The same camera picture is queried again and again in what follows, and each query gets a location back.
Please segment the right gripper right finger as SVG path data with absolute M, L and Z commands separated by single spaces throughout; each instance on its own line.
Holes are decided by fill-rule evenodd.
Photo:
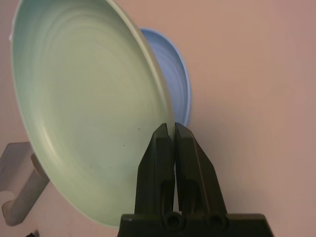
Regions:
M 175 124 L 175 165 L 179 210 L 185 215 L 226 215 L 215 168 L 193 133 Z

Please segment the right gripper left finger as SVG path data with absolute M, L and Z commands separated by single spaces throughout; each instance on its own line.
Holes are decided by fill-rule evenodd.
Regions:
M 135 214 L 164 215 L 173 210 L 174 165 L 173 142 L 163 123 L 153 132 L 138 166 Z

